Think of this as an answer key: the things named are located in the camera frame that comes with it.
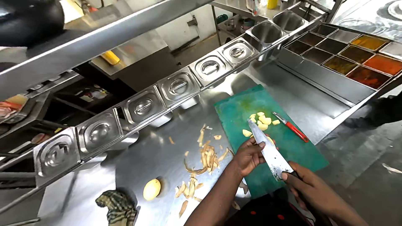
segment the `red peeler handle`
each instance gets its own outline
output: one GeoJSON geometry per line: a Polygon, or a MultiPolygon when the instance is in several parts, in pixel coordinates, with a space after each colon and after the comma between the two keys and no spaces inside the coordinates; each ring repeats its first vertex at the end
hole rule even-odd
{"type": "Polygon", "coordinates": [[[286,126],[289,127],[297,136],[299,136],[304,142],[309,142],[309,139],[300,131],[298,130],[292,123],[287,122],[286,126]]]}

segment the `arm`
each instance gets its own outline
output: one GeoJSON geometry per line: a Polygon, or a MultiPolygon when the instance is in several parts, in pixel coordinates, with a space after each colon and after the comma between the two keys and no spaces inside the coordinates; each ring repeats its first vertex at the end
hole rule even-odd
{"type": "Polygon", "coordinates": [[[215,226],[224,222],[243,177],[258,164],[265,162],[261,154],[264,146],[264,143],[257,145],[255,139],[250,138],[239,147],[232,161],[211,191],[195,208],[185,226],[215,226]]]}
{"type": "Polygon", "coordinates": [[[282,178],[289,185],[300,207],[306,209],[296,190],[301,192],[312,206],[332,218],[338,225],[368,226],[361,216],[319,176],[295,162],[289,161],[289,164],[301,180],[288,173],[282,173],[282,178]]]}

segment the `spice tray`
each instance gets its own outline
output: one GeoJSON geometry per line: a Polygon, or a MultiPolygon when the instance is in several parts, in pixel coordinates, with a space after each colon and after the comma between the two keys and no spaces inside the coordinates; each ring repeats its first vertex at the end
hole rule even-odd
{"type": "Polygon", "coordinates": [[[278,61],[354,105],[401,74],[401,56],[397,42],[322,23],[284,46],[278,61]]]}

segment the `yellow bottle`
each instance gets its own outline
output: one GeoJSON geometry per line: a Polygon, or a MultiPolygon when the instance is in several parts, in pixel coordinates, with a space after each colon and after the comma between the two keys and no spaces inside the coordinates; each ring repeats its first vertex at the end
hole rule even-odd
{"type": "Polygon", "coordinates": [[[111,65],[116,65],[120,61],[120,58],[118,58],[112,51],[106,51],[100,56],[111,65]]]}
{"type": "Polygon", "coordinates": [[[274,9],[278,5],[278,0],[268,0],[267,9],[274,9]]]}

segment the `checkered cloth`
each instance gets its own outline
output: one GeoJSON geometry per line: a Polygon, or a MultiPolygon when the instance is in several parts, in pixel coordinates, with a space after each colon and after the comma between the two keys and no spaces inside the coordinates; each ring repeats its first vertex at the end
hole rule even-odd
{"type": "Polygon", "coordinates": [[[120,191],[108,190],[102,193],[96,200],[100,207],[109,209],[107,220],[109,226],[132,226],[137,211],[134,209],[130,199],[120,191]]]}

